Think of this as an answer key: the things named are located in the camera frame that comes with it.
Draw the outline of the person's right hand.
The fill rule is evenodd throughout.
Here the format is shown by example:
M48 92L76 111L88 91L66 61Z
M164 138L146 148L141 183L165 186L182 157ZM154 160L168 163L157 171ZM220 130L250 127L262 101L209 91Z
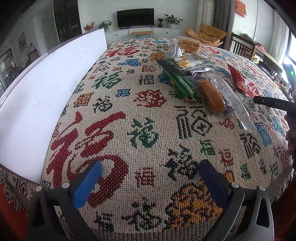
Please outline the person's right hand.
M286 114L285 120L288 123L289 130L286 133L285 139L288 141L288 153L295 160L295 146L296 146L296 125L295 125L295 115Z

